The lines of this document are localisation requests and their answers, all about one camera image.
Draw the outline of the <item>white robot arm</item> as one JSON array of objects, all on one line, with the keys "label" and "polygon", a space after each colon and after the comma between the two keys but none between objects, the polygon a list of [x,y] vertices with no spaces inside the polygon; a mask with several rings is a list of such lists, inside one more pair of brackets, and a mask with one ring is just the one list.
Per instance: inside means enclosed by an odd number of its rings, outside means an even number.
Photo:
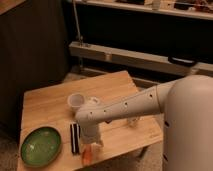
[{"label": "white robot arm", "polygon": [[85,143],[100,137],[102,122],[164,116],[162,171],[213,171],[213,77],[190,75],[108,104],[86,103],[77,123]]}]

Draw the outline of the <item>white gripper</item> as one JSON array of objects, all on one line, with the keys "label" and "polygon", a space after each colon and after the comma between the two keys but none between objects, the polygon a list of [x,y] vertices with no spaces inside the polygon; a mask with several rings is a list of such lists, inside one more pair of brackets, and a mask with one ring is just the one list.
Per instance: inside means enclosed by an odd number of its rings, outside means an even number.
[{"label": "white gripper", "polygon": [[98,125],[81,127],[81,139],[85,145],[83,145],[83,154],[90,153],[90,144],[97,143],[95,149],[95,155],[99,156],[103,151],[103,144],[101,143],[101,134]]}]

